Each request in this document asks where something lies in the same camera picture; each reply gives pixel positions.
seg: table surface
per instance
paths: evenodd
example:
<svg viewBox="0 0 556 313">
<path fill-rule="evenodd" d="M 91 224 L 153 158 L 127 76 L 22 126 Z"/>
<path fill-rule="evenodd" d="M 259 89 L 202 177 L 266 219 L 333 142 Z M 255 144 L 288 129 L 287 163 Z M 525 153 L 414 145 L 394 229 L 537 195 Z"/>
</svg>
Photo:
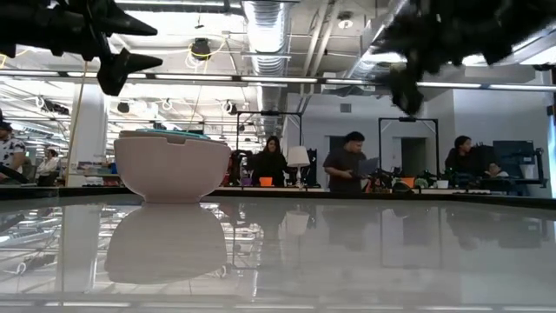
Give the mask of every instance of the table surface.
<svg viewBox="0 0 556 313">
<path fill-rule="evenodd" d="M 548 210 L 225 196 L 1 203 L 15 210 L 0 216 L 7 313 L 62 312 L 60 302 L 68 312 L 556 308 Z"/>
</svg>

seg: woman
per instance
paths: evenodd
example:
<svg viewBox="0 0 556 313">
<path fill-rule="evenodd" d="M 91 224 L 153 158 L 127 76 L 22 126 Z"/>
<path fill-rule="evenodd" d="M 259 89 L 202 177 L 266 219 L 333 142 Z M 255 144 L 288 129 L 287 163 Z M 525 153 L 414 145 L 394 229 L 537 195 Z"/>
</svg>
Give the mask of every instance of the woman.
<svg viewBox="0 0 556 313">
<path fill-rule="evenodd" d="M 54 149 L 47 148 L 44 150 L 44 160 L 36 169 L 38 175 L 37 185 L 41 187 L 54 186 L 53 174 L 58 169 L 58 152 Z"/>
<path fill-rule="evenodd" d="M 261 177 L 272 177 L 272 184 L 275 187 L 283 187 L 284 171 L 287 168 L 286 158 L 281 153 L 280 140 L 276 136 L 271 136 L 264 150 L 255 156 L 253 184 L 259 184 Z"/>
<path fill-rule="evenodd" d="M 459 136 L 453 142 L 453 149 L 450 150 L 444 165 L 446 169 L 452 169 L 457 173 L 473 174 L 473 165 L 470 152 L 473 144 L 471 138 Z"/>
</svg>

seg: teal lid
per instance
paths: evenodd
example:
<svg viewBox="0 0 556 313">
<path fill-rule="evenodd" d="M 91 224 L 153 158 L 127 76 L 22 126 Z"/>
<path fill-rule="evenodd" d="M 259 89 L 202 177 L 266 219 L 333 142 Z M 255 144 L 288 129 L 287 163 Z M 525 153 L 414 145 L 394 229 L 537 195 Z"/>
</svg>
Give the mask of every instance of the teal lid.
<svg viewBox="0 0 556 313">
<path fill-rule="evenodd" d="M 161 133 L 161 134 L 170 134 L 170 135 L 178 135 L 184 137 L 191 137 L 191 138 L 199 138 L 199 139 L 210 139 L 210 137 L 196 134 L 187 131 L 178 131 L 178 130 L 152 130 L 152 129 L 139 129 L 137 131 L 145 131 L 145 132 L 154 132 L 154 133 Z"/>
</svg>

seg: doorway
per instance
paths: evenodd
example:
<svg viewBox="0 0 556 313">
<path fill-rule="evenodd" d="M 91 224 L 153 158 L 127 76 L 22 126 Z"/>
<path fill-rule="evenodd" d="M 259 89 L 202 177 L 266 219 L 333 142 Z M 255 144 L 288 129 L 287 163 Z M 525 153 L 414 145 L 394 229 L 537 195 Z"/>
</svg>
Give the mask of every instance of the doorway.
<svg viewBox="0 0 556 313">
<path fill-rule="evenodd" d="M 401 168 L 408 177 L 415 177 L 427 169 L 427 139 L 401 139 Z"/>
</svg>

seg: white bowl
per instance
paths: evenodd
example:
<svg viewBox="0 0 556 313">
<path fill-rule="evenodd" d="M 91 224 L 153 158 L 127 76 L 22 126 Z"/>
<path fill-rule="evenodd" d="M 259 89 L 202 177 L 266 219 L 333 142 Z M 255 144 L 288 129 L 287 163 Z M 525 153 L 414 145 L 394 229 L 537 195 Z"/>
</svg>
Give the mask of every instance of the white bowl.
<svg viewBox="0 0 556 313">
<path fill-rule="evenodd" d="M 224 143 L 129 133 L 114 141 L 116 167 L 123 183 L 146 202 L 199 202 L 226 175 L 231 150 Z"/>
</svg>

